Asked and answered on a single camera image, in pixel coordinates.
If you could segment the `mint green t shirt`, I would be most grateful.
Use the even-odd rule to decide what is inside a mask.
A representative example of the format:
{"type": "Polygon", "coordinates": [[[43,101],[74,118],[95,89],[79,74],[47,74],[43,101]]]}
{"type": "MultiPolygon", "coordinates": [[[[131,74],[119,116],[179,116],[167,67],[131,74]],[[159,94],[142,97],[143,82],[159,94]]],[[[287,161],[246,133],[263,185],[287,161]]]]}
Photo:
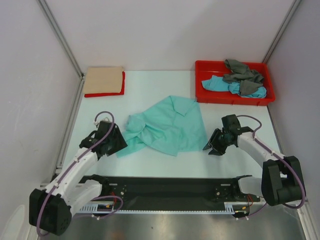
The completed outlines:
{"type": "Polygon", "coordinates": [[[119,158],[145,147],[176,157],[201,151],[208,141],[199,103],[173,95],[130,115],[123,137],[127,147],[116,153],[119,158]]]}

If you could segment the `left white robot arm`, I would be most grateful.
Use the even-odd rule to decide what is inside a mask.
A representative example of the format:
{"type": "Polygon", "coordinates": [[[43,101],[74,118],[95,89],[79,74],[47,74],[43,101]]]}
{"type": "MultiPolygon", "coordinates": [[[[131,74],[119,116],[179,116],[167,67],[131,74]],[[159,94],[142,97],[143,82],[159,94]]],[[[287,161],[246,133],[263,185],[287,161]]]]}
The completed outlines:
{"type": "Polygon", "coordinates": [[[107,177],[93,174],[78,186],[85,173],[101,157],[109,157],[127,147],[120,129],[114,121],[95,122],[92,131],[79,144],[79,148],[66,169],[43,189],[34,189],[29,196],[29,223],[39,237],[62,235],[73,216],[88,202],[111,200],[123,202],[113,193],[107,177]]]}

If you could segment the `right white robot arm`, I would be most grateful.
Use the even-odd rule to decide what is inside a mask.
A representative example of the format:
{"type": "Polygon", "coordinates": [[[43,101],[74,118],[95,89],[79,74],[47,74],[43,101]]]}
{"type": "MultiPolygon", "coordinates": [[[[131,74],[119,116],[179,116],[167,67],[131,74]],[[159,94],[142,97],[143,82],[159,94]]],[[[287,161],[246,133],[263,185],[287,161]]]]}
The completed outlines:
{"type": "Polygon", "coordinates": [[[215,129],[203,150],[209,155],[222,156],[230,146],[246,152],[262,168],[260,178],[244,175],[236,178],[230,188],[231,196],[242,201],[248,194],[265,200],[269,206],[283,205],[290,209],[301,208],[306,201],[306,189],[300,161],[273,150],[257,135],[256,129],[241,126],[240,115],[224,116],[222,129],[215,129]]]}

